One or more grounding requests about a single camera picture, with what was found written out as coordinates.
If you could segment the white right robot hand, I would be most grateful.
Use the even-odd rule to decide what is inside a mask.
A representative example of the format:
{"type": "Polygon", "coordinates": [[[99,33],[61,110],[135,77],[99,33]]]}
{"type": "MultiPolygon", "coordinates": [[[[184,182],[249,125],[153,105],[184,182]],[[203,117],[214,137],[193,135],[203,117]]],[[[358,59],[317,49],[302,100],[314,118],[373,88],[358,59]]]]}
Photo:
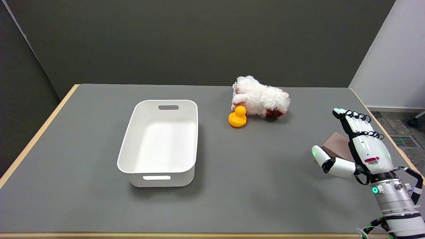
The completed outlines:
{"type": "Polygon", "coordinates": [[[338,108],[334,108],[332,114],[349,136],[348,147],[354,161],[333,157],[315,145],[311,152],[324,173],[339,178],[355,176],[358,183],[368,185],[372,175],[393,169],[390,153],[382,142],[384,135],[373,129],[369,115],[338,108]]]}

